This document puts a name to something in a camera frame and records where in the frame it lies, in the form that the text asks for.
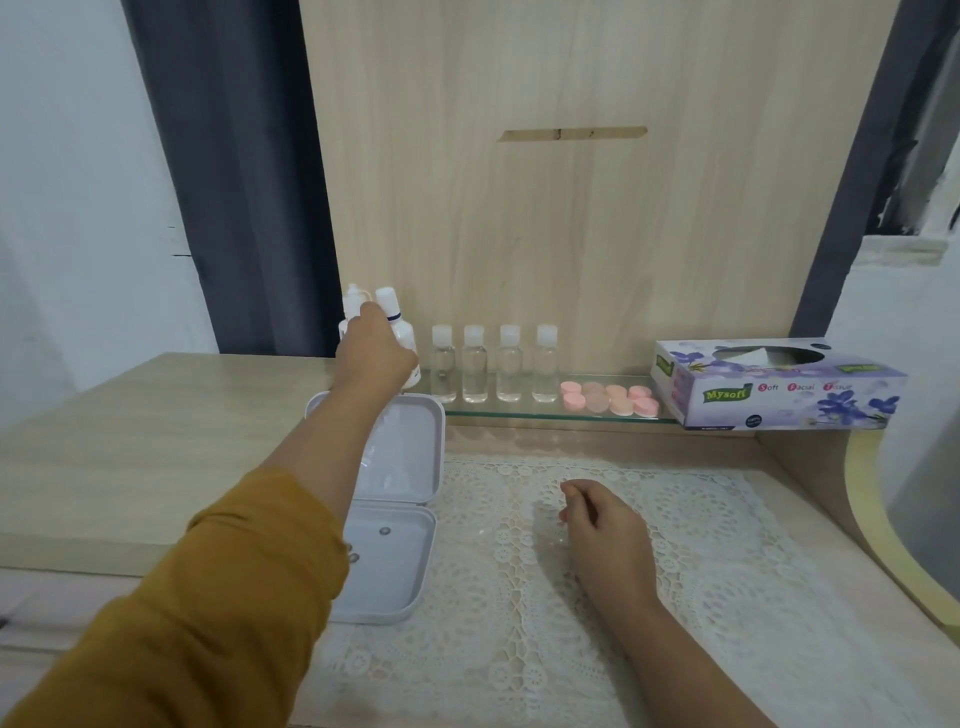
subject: white case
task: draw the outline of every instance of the white case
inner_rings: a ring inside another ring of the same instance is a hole
[[[306,405],[306,415],[326,397]],[[330,621],[389,624],[417,606],[437,518],[424,507],[444,481],[444,408],[429,395],[394,398],[364,448],[344,541],[356,554]]]

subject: white bottle cap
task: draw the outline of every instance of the white bottle cap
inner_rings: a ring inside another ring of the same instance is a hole
[[[555,327],[553,324],[540,324],[537,327],[537,345],[556,349],[557,327]]]
[[[500,327],[500,346],[518,347],[520,345],[520,327],[516,324],[504,324]]]
[[[370,294],[360,290],[356,283],[347,286],[347,294],[344,296],[344,318],[353,319],[360,315],[360,306],[370,300]]]
[[[478,327],[477,325],[464,327],[464,346],[482,347],[483,327]]]
[[[387,314],[390,321],[396,321],[400,318],[400,303],[396,299],[396,291],[393,288],[390,286],[377,288],[376,302],[380,304],[380,308]]]
[[[444,324],[433,327],[433,345],[437,349],[446,349],[453,346],[453,328]]]

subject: lace pattern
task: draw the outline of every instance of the lace pattern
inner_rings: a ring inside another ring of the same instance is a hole
[[[569,562],[557,484],[574,477],[642,513],[660,598],[780,728],[940,725],[741,474],[460,455],[419,607],[329,625],[292,722],[650,725]]]

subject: mustard yellow sleeve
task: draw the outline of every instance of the mustard yellow sleeve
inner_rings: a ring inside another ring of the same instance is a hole
[[[101,610],[4,728],[285,726],[347,579],[342,536],[293,476],[249,473]]]

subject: open lid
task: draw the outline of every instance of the open lid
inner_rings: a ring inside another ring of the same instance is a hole
[[[306,405],[309,415],[327,392]],[[446,413],[429,395],[397,395],[373,426],[364,447],[354,500],[423,504],[444,480]]]

